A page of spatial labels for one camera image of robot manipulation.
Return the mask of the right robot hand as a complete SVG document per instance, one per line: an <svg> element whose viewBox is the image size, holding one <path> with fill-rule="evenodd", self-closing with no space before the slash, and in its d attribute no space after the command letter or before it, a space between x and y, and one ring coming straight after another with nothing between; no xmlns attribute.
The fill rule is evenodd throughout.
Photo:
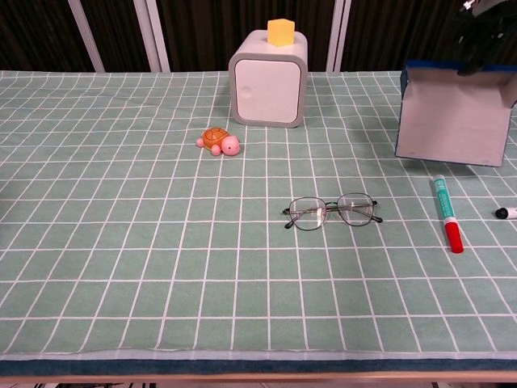
<svg viewBox="0 0 517 388"><path fill-rule="evenodd" d="M456 19L464 25L456 38L462 77L483 71L516 30L516 1L463 1Z"/></svg>

